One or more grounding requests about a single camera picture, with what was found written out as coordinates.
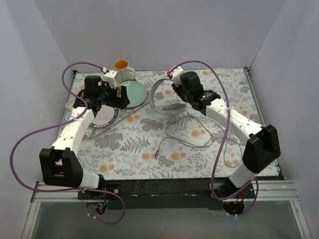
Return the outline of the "white floral mug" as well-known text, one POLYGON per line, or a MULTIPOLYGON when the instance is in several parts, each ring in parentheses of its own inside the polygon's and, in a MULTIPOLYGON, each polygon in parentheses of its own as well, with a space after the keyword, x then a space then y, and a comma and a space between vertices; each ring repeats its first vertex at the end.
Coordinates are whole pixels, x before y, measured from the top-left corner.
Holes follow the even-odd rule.
POLYGON ((115 70, 119 73, 118 82, 134 81, 136 79, 136 71, 129 66, 127 60, 120 59, 114 63, 115 70))

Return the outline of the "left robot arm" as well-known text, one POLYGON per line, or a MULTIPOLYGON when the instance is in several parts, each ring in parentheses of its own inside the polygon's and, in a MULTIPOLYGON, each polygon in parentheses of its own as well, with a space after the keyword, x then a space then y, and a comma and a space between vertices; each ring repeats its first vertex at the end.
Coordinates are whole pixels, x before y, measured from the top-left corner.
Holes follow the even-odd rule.
POLYGON ((102 77, 87 76, 85 88, 75 96, 70 123, 62 130, 50 148, 39 154, 43 181, 46 185, 88 188, 95 199, 105 196, 106 187, 98 174, 85 172, 77 158, 82 138, 103 105, 124 109, 130 103, 127 88, 117 94, 117 71, 108 71, 102 77))

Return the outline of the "aluminium frame rail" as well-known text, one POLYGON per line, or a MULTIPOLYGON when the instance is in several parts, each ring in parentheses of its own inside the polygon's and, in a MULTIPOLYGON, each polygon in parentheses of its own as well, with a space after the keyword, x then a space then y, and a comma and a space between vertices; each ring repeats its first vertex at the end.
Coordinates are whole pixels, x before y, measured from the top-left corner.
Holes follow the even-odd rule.
POLYGON ((60 192, 38 184, 24 239, 309 239, 299 195, 291 180, 252 183, 243 199, 207 208, 127 209, 110 197, 60 192))

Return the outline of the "leaf print tray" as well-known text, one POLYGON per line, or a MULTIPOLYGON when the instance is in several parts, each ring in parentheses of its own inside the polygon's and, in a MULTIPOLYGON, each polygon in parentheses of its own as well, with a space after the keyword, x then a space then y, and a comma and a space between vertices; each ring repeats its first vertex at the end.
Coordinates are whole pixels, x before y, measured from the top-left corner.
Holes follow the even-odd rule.
POLYGON ((141 118, 137 110, 148 104, 150 84, 145 83, 143 80, 134 80, 125 82, 124 86, 127 87, 130 104, 125 109, 103 105, 87 128, 84 134, 85 138, 93 138, 123 119, 133 122, 141 118))

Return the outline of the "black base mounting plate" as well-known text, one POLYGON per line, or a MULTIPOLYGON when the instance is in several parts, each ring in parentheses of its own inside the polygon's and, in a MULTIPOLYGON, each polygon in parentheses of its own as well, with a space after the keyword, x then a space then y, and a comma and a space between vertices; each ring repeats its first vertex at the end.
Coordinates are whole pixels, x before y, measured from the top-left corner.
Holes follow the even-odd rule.
POLYGON ((207 208, 222 210, 212 198, 210 178, 106 180, 106 190, 119 195, 127 209, 207 208))

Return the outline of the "white blue-rimmed plate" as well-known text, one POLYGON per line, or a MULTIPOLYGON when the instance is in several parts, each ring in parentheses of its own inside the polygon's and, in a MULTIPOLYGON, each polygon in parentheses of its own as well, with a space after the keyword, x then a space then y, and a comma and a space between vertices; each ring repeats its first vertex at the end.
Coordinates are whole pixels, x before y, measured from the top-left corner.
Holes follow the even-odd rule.
POLYGON ((118 117, 119 109, 117 107, 110 107, 102 105, 100 111, 96 114, 95 119, 90 126, 94 128, 102 128, 111 125, 118 117))

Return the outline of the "green floral plate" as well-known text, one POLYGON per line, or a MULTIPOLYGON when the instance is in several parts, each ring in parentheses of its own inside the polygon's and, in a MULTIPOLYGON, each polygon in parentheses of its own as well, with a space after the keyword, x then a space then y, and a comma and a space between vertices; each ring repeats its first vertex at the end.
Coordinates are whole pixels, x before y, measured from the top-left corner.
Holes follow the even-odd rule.
POLYGON ((139 106, 147 98, 148 92, 146 87, 137 81, 123 82, 121 86, 125 86, 127 89, 127 96, 130 101, 127 108, 139 106))

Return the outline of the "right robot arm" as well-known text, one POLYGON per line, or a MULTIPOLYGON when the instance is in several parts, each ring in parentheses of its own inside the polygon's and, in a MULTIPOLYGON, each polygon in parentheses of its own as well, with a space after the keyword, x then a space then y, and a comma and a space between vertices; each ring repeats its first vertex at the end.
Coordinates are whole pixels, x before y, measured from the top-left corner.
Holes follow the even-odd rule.
POLYGON ((251 180, 281 155, 277 129, 263 126, 246 118, 213 90, 205 90, 194 71, 168 72, 172 88, 194 110, 225 127, 225 133, 234 134, 245 146, 240 165, 211 193, 218 200, 239 197, 251 180))

